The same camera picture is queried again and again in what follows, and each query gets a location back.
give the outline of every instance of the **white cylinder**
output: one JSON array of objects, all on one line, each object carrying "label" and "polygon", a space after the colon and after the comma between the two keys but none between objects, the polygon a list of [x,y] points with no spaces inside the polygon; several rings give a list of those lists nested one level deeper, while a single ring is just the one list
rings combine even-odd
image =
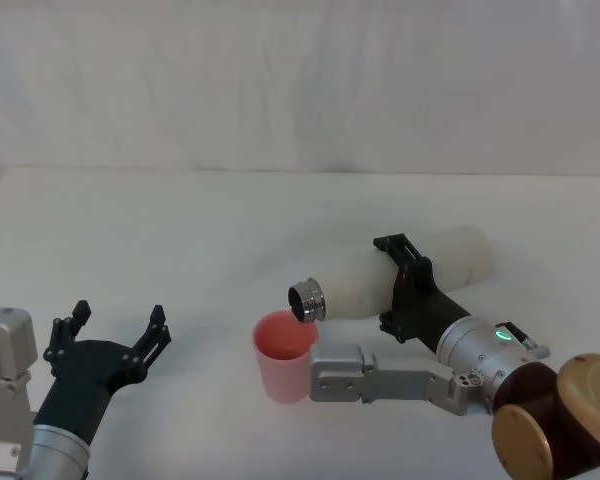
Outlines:
[{"label": "white cylinder", "polygon": [[[491,246],[477,227],[466,225],[411,240],[422,255],[431,259],[435,282],[442,291],[471,285],[491,275]],[[397,273],[398,267],[389,255],[370,249],[344,259],[308,282],[294,285],[289,290],[289,302],[301,321],[371,317],[391,310]]]}]

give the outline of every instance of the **green led light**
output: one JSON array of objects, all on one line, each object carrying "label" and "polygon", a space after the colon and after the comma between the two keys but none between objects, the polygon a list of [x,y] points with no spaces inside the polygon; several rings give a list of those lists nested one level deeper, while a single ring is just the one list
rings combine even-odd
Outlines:
[{"label": "green led light", "polygon": [[504,340],[505,342],[510,342],[513,340],[509,335],[500,330],[496,330],[496,337],[498,337],[500,340]]}]

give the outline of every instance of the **white table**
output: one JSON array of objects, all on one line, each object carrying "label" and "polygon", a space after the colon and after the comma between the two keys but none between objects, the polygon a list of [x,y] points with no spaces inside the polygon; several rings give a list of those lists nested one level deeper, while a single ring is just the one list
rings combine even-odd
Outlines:
[{"label": "white table", "polygon": [[[490,417],[424,402],[281,406],[250,343],[326,262],[374,236],[465,223],[491,238],[497,266],[456,300],[549,342],[553,367],[600,352],[600,178],[16,168],[0,182],[0,305],[31,312],[39,351],[78,299],[94,312],[80,337],[126,344],[164,305],[173,343],[111,402],[94,480],[505,479]],[[374,320],[321,335],[425,353]],[[41,360],[32,374],[37,408],[52,377]]]}]

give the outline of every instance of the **plastic cup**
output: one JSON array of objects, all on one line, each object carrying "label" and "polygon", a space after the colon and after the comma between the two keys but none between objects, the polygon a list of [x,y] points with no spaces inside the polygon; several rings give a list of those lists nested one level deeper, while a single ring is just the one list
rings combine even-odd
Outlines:
[{"label": "plastic cup", "polygon": [[253,329],[262,384],[271,400],[293,403],[309,393],[309,350],[318,340],[313,323],[300,323],[290,311],[263,317]]}]

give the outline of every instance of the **white wall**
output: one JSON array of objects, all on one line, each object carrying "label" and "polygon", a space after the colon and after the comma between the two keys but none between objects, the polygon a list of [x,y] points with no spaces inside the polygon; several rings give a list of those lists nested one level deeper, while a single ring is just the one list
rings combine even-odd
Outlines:
[{"label": "white wall", "polygon": [[0,163],[600,174],[600,0],[0,0]]}]

